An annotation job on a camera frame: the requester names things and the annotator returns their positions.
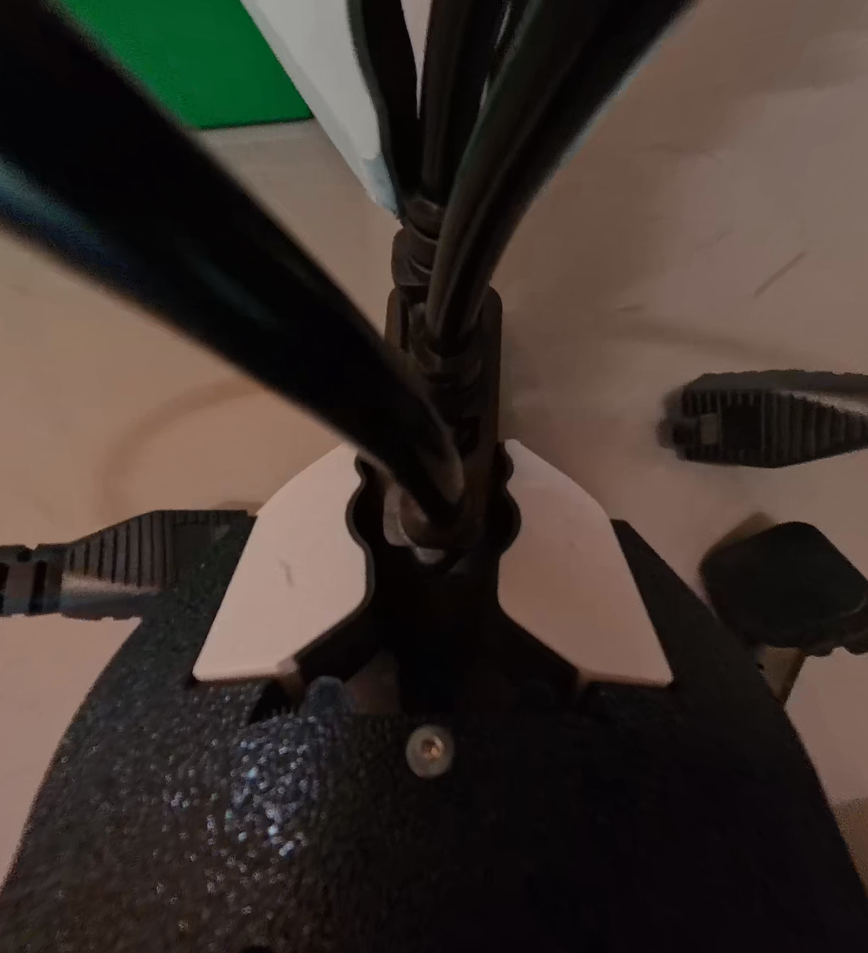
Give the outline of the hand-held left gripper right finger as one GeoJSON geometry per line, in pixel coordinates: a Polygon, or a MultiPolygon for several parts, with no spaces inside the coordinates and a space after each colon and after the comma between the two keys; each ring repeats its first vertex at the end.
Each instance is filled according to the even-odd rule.
{"type": "Polygon", "coordinates": [[[580,685],[673,681],[646,605],[602,505],[516,439],[504,443],[520,518],[500,557],[501,609],[575,671],[580,685]]]}

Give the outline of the ribbed black plug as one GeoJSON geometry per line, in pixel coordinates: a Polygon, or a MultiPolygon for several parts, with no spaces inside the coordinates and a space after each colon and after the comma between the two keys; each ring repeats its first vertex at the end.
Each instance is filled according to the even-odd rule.
{"type": "Polygon", "coordinates": [[[244,510],[156,510],[71,542],[0,546],[0,617],[140,616],[197,571],[244,510]]]}
{"type": "Polygon", "coordinates": [[[704,374],[664,411],[660,443],[692,462],[778,469],[868,450],[868,375],[704,374]]]}

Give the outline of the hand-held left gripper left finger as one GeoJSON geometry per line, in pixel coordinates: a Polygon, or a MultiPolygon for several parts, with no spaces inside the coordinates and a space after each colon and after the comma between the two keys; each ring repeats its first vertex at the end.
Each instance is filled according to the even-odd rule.
{"type": "Polygon", "coordinates": [[[283,689],[355,678],[382,651],[371,619],[373,557],[356,528],[365,487],[340,445],[259,511],[194,664],[205,684],[264,678],[283,689]]]}

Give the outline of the green board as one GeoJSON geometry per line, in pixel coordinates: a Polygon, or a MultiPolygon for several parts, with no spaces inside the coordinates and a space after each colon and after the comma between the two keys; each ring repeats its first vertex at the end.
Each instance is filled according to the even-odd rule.
{"type": "Polygon", "coordinates": [[[61,1],[57,5],[185,125],[216,130],[312,118],[239,1],[61,1]]]}

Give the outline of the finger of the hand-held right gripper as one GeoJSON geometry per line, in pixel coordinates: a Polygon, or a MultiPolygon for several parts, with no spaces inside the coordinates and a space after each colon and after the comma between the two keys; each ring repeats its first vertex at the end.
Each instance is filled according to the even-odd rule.
{"type": "Polygon", "coordinates": [[[388,33],[406,53],[401,2],[244,1],[254,25],[368,196],[398,218],[381,76],[388,33]]]}

